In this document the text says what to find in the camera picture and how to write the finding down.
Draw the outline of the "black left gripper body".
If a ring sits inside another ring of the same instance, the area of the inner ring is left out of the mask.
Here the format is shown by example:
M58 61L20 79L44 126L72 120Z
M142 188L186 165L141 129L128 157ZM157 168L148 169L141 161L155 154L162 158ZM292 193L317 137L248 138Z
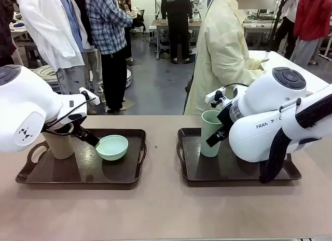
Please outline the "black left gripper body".
M80 121L73 121L73 135L81 141L89 141L90 133L81 126Z

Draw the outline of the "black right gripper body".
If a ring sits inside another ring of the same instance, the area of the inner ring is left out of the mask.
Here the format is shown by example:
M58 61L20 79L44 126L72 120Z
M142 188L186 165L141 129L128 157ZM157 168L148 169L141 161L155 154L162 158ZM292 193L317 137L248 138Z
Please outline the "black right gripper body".
M222 124L222 131L224 131L225 133L229 133L231 127L233 126L233 120L230 116L231 106L231 103L227 104L217 115L218 120Z

